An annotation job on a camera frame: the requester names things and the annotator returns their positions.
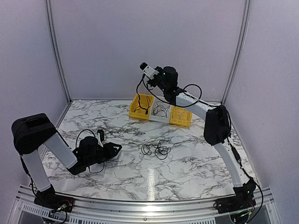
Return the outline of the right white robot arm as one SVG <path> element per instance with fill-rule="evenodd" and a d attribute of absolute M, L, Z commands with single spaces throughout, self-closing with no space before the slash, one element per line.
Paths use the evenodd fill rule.
<path fill-rule="evenodd" d="M 158 87 L 165 103 L 186 109 L 204 120 L 204 139 L 220 154 L 233 181 L 236 195 L 232 197 L 231 204 L 236 209 L 243 208 L 249 202 L 256 184 L 245 172 L 242 159 L 229 139 L 232 124 L 226 107 L 211 105 L 190 94 L 186 88 L 178 87 L 178 73 L 173 67 L 152 68 L 146 65 L 142 71 L 148 78 L 145 83 L 148 91 Z"/>

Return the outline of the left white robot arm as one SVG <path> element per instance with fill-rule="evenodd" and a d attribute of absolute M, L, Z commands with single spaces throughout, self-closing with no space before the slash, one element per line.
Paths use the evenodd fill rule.
<path fill-rule="evenodd" d="M 52 185 L 38 153 L 41 146 L 51 151 L 72 175 L 79 175 L 90 166 L 113 159 L 122 149 L 119 144 L 101 144 L 96 136 L 87 136 L 77 148 L 71 150 L 45 113 L 17 119 L 12 123 L 11 130 L 14 147 L 25 171 L 37 190 L 42 192 L 41 201 L 50 208 L 59 204 L 59 197 L 50 190 Z"/>

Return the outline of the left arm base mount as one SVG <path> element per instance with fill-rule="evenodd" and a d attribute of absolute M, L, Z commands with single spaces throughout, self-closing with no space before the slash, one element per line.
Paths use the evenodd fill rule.
<path fill-rule="evenodd" d="M 74 198 L 58 195 L 51 189 L 40 192 L 37 191 L 35 194 L 34 204 L 52 209 L 55 212 L 66 211 L 72 212 L 74 205 Z"/>

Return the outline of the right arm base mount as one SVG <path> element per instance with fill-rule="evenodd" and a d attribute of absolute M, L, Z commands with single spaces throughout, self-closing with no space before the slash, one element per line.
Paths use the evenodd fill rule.
<path fill-rule="evenodd" d="M 249 180 L 242 187 L 233 187 L 234 196 L 216 199 L 213 207 L 219 214 L 251 208 L 256 205 L 254 191 L 256 184 L 253 180 Z"/>

